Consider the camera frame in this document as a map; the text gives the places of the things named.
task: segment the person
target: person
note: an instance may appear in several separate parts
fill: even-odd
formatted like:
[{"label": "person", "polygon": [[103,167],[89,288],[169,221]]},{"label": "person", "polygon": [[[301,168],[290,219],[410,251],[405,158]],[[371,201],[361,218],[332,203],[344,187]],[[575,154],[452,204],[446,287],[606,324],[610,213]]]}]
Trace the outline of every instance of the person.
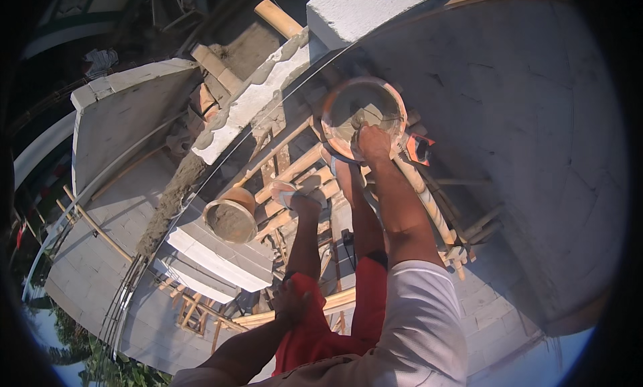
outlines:
[{"label": "person", "polygon": [[359,130],[357,148],[375,178],[390,244],[366,202],[357,165],[330,149],[322,158],[352,209],[356,306],[351,335],[332,332],[322,310],[317,250],[321,205],[277,182],[273,197],[299,216],[275,319],[234,335],[210,359],[180,370],[173,387],[243,386],[276,357],[269,379],[253,386],[463,386],[467,348],[453,283],[440,259],[430,220],[390,159],[389,135]]}]

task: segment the sandal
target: sandal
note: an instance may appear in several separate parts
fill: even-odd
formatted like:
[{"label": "sandal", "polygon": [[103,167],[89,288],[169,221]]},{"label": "sandal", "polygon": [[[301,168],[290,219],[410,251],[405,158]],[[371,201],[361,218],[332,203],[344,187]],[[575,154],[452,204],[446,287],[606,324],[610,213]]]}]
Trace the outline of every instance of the sandal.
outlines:
[{"label": "sandal", "polygon": [[[328,161],[326,161],[324,157],[322,157],[321,159],[326,161],[326,164],[331,167],[331,174],[333,174],[334,177],[337,177],[337,168],[335,168],[335,163],[337,162],[337,160],[340,160],[349,165],[355,164],[358,166],[358,168],[362,165],[361,161],[356,161],[354,159],[342,156],[340,153],[336,152],[328,143],[324,143],[324,149],[326,149],[326,151],[331,155],[331,162],[329,163]],[[364,188],[366,187],[366,178],[361,174],[361,171],[359,171],[359,174],[361,176],[361,186]]]},{"label": "sandal", "polygon": [[356,161],[356,160],[354,160],[354,159],[350,159],[350,158],[348,158],[348,157],[344,157],[344,156],[342,156],[340,153],[336,152],[336,151],[331,147],[331,145],[330,145],[330,144],[328,144],[328,143],[324,143],[324,149],[326,149],[326,151],[331,155],[331,162],[330,162],[330,163],[326,162],[326,164],[328,164],[328,166],[330,166],[330,167],[331,167],[331,174],[333,174],[333,176],[334,176],[334,177],[337,177],[337,170],[335,169],[335,162],[336,162],[338,159],[339,159],[340,161],[345,162],[345,163],[348,163],[348,164],[355,164],[355,165],[357,165],[357,166],[360,166],[360,165],[361,165],[361,162],[360,162],[360,161]]},{"label": "sandal", "polygon": [[305,194],[301,193],[301,191],[297,190],[297,186],[294,186],[290,182],[274,181],[274,182],[271,183],[270,189],[274,188],[274,185],[276,183],[285,184],[286,186],[290,186],[291,188],[293,188],[293,190],[279,190],[279,200],[278,200],[278,202],[279,202],[280,205],[286,207],[288,210],[292,210],[293,208],[286,204],[285,198],[287,196],[301,196],[303,198],[307,198],[307,199],[312,200],[315,203],[317,203],[319,206],[321,206],[322,209],[324,209],[324,208],[326,208],[328,206],[326,204],[320,203],[318,200],[316,200],[316,199],[314,199],[314,198],[312,198],[312,197],[310,197],[308,195],[305,195]]}]

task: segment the orange tool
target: orange tool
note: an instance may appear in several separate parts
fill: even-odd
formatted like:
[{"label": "orange tool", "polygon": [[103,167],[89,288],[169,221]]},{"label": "orange tool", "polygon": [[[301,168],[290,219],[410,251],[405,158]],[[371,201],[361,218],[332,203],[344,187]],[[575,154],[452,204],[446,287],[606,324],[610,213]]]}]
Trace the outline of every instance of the orange tool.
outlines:
[{"label": "orange tool", "polygon": [[435,142],[417,133],[412,133],[406,142],[406,150],[411,160],[422,165],[429,166],[429,158],[431,157],[430,146]]}]

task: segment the sky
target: sky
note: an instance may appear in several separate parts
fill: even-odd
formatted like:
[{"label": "sky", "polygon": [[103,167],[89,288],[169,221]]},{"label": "sky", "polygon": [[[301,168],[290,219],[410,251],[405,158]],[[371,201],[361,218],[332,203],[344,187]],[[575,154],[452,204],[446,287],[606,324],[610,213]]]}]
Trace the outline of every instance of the sky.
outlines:
[{"label": "sky", "polygon": [[[60,343],[56,335],[56,329],[54,327],[56,315],[53,314],[52,311],[38,311],[35,316],[35,323],[38,327],[35,338],[41,345],[56,348],[65,347],[65,345]],[[66,385],[70,387],[82,387],[82,381],[78,376],[78,372],[85,369],[85,365],[82,362],[70,366],[54,366],[53,368]]]}]

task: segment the flip-flop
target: flip-flop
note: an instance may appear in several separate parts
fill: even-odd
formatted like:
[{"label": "flip-flop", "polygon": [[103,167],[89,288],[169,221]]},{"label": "flip-flop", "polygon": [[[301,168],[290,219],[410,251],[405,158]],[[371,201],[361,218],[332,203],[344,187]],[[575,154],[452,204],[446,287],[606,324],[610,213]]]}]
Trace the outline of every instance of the flip-flop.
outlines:
[{"label": "flip-flop", "polygon": [[328,144],[328,143],[324,143],[324,148],[325,148],[325,149],[326,149],[326,151],[328,151],[328,153],[331,155],[331,162],[330,162],[330,163],[326,163],[326,164],[328,164],[328,166],[330,166],[330,167],[331,167],[331,174],[333,174],[333,176],[334,176],[334,177],[337,177],[337,170],[335,169],[335,162],[336,162],[337,160],[340,160],[340,161],[342,161],[342,162],[344,162],[344,163],[347,163],[347,164],[355,164],[355,165],[357,165],[357,166],[360,166],[360,165],[361,165],[361,162],[360,162],[360,161],[356,161],[356,160],[354,160],[354,159],[350,159],[350,158],[348,158],[348,157],[344,157],[344,156],[342,156],[340,153],[336,152],[336,151],[331,147],[331,145],[330,145],[330,144]]},{"label": "flip-flop", "polygon": [[276,183],[285,184],[285,185],[290,186],[291,188],[293,188],[293,189],[294,189],[294,190],[279,190],[279,200],[278,200],[278,202],[279,202],[279,204],[280,204],[280,205],[282,205],[282,206],[286,207],[288,210],[292,210],[293,208],[292,208],[291,206],[289,206],[289,205],[287,205],[287,204],[286,204],[286,202],[285,202],[285,198],[286,198],[287,196],[301,196],[301,197],[303,197],[303,198],[307,198],[307,199],[312,200],[312,201],[314,201],[315,203],[317,203],[319,206],[321,206],[321,208],[322,208],[322,209],[324,209],[324,208],[326,208],[326,207],[328,206],[328,205],[325,205],[325,204],[320,203],[319,201],[317,201],[316,199],[314,199],[314,198],[312,198],[312,197],[310,197],[310,196],[307,196],[307,195],[305,195],[305,194],[301,193],[301,191],[297,190],[297,186],[294,186],[294,185],[293,185],[292,183],[290,183],[290,182],[274,181],[274,182],[272,182],[272,183],[270,184],[270,189],[273,189],[273,188],[274,188],[274,185],[275,185]]}]

